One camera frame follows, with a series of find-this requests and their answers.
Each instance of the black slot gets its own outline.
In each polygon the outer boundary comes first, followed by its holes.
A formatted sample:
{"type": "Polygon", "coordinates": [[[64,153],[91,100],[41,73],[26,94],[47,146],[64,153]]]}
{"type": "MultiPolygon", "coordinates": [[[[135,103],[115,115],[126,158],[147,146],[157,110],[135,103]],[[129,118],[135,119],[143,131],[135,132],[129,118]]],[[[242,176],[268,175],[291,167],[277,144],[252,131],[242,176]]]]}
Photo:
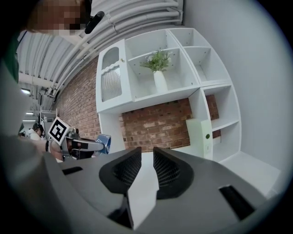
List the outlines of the black slot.
{"type": "Polygon", "coordinates": [[[240,220],[245,219],[255,211],[233,186],[226,186],[219,190],[240,220]]]}
{"type": "Polygon", "coordinates": [[[64,169],[62,171],[63,171],[64,175],[69,175],[69,174],[76,173],[76,172],[81,171],[81,170],[82,170],[82,168],[77,166],[77,167],[71,167],[71,168],[68,168],[68,169],[64,169]]]}

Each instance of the white pipe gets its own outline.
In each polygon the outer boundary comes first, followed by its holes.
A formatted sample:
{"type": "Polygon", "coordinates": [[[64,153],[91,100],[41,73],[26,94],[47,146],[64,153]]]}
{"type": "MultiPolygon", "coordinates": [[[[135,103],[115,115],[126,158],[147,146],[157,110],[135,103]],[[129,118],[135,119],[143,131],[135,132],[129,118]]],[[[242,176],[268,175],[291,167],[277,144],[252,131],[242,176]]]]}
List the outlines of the white pipe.
{"type": "MultiPolygon", "coordinates": [[[[155,19],[155,18],[164,18],[164,17],[175,17],[178,16],[179,12],[175,11],[175,12],[159,12],[159,13],[152,13],[152,14],[147,14],[144,16],[139,16],[137,18],[131,19],[125,23],[122,23],[120,25],[118,25],[116,27],[117,30],[122,30],[125,27],[129,27],[135,23],[141,22],[141,21],[146,21],[146,20],[150,20],[150,19],[155,19]]],[[[110,30],[108,30],[105,34],[97,37],[91,44],[90,47],[86,47],[84,48],[74,59],[74,61],[67,67],[67,69],[64,71],[63,75],[61,76],[55,90],[57,90],[59,88],[59,86],[62,84],[63,79],[65,79],[65,77],[68,75],[68,72],[72,69],[72,67],[74,66],[74,64],[83,58],[84,54],[91,48],[97,46],[97,44],[101,41],[103,41],[103,38],[110,36],[111,34],[115,33],[116,31],[113,30],[113,28],[111,28],[110,30]]]]}
{"type": "Polygon", "coordinates": [[[156,21],[156,22],[151,22],[151,23],[147,23],[145,25],[139,25],[137,27],[134,27],[134,28],[131,28],[127,31],[124,31],[118,35],[116,35],[115,37],[111,37],[109,40],[105,41],[104,43],[102,43],[101,45],[99,45],[97,48],[95,48],[92,52],[90,52],[82,61],[80,61],[71,71],[70,73],[66,76],[66,78],[62,81],[62,82],[59,82],[60,84],[60,87],[58,88],[58,90],[54,90],[53,92],[53,96],[55,96],[55,94],[60,90],[60,88],[63,86],[63,84],[68,80],[68,78],[72,75],[72,73],[75,71],[75,69],[80,65],[82,64],[82,62],[87,59],[88,57],[90,57],[94,52],[98,51],[100,48],[102,48],[103,46],[109,44],[111,41],[115,40],[116,38],[119,38],[125,34],[128,34],[132,31],[135,31],[135,30],[138,30],[138,29],[141,29],[141,28],[144,28],[144,27],[148,27],[148,26],[153,26],[153,25],[156,25],[156,24],[165,24],[165,23],[174,23],[174,22],[181,22],[181,20],[164,20],[164,21],[156,21]]]}
{"type": "MultiPolygon", "coordinates": [[[[58,71],[56,72],[56,75],[54,76],[53,79],[53,86],[55,85],[58,77],[60,76],[61,72],[64,70],[65,66],[68,64],[69,60],[71,57],[75,55],[75,53],[79,50],[80,46],[83,45],[84,43],[88,42],[91,38],[93,38],[98,32],[102,31],[104,28],[111,26],[111,23],[114,22],[119,22],[123,20],[124,18],[128,18],[131,15],[139,14],[140,11],[146,11],[146,10],[152,10],[152,9],[158,9],[158,8],[168,8],[168,7],[177,7],[178,2],[164,2],[164,3],[154,3],[154,4],[149,4],[149,5],[144,5],[144,6],[139,6],[136,8],[133,8],[128,11],[124,11],[121,14],[118,14],[112,18],[110,18],[108,21],[104,21],[93,30],[93,32],[87,36],[85,36],[73,49],[72,51],[68,54],[68,56],[64,59],[63,63],[59,67],[58,71]]],[[[52,92],[53,86],[49,89],[48,94],[52,92]]]]}

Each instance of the white shelf unit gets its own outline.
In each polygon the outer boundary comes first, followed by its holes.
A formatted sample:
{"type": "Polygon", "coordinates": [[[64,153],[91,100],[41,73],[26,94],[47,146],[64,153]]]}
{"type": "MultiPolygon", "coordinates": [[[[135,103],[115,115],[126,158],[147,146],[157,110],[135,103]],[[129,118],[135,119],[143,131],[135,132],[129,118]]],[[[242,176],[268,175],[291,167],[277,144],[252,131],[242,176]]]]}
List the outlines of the white shelf unit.
{"type": "Polygon", "coordinates": [[[217,53],[195,29],[152,31],[121,40],[102,51],[97,69],[96,98],[101,131],[112,135],[111,153],[125,149],[119,124],[121,113],[183,98],[189,98],[197,121],[190,125],[190,136],[198,137],[193,126],[200,126],[199,137],[211,145],[200,144],[196,137],[195,140],[191,137],[190,146],[176,150],[199,156],[204,149],[205,158],[215,161],[240,150],[241,120],[234,87],[217,53]],[[157,50],[172,52],[172,63],[164,72],[168,85],[166,93],[156,92],[152,71],[140,66],[157,50]],[[216,97],[220,119],[215,121],[210,119],[205,98],[208,94],[216,97]],[[206,135],[212,138],[212,132],[219,129],[221,139],[204,139],[206,135]]]}
{"type": "Polygon", "coordinates": [[[230,76],[216,51],[206,39],[193,28],[170,29],[183,48],[201,86],[230,82],[230,76]]]}

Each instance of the cabinet door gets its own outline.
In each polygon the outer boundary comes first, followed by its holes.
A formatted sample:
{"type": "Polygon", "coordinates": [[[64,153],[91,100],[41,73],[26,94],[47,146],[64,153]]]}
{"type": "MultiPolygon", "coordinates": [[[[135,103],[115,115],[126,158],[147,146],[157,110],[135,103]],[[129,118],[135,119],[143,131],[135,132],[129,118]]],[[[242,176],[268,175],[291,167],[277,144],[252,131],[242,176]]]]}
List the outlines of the cabinet door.
{"type": "Polygon", "coordinates": [[[127,71],[125,40],[99,55],[96,80],[97,112],[132,102],[127,71]]]}

